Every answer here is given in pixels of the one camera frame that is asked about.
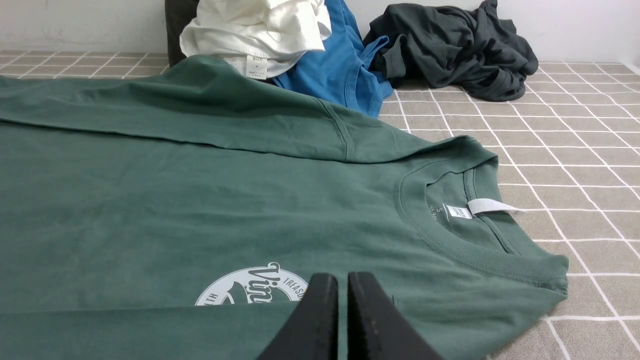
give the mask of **white circular logo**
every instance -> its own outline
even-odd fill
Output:
[[[200,295],[196,306],[253,304],[254,302],[299,301],[307,282],[280,264],[246,268],[218,279]]]

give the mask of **tiled surface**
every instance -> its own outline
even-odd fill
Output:
[[[0,51],[20,78],[139,78],[165,54]],[[569,257],[569,299],[488,359],[640,359],[640,75],[620,64],[542,63],[519,100],[413,82],[380,119],[421,138],[468,134],[500,156],[505,201],[544,249]]]

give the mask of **clothing tag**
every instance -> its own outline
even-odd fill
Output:
[[[508,213],[526,212],[493,199],[474,199],[469,201],[467,206],[473,215],[478,213],[488,213],[491,211],[506,211]]]
[[[267,59],[246,56],[246,77],[265,80],[267,78]]]
[[[455,206],[447,205],[447,209],[449,210],[449,215],[454,218],[473,218],[467,208],[456,208]]]

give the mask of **green t-shirt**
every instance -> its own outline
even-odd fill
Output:
[[[213,58],[0,78],[0,155],[6,358],[252,359],[316,272],[343,310],[347,273],[372,272],[446,359],[566,298],[566,258],[505,213],[456,212],[500,200],[474,139],[429,143]]]

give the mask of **white wall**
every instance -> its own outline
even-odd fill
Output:
[[[389,3],[346,0],[363,35]],[[413,0],[473,9],[481,0]],[[164,0],[0,0],[0,48],[166,50]],[[640,0],[500,0],[542,60],[640,59]]]

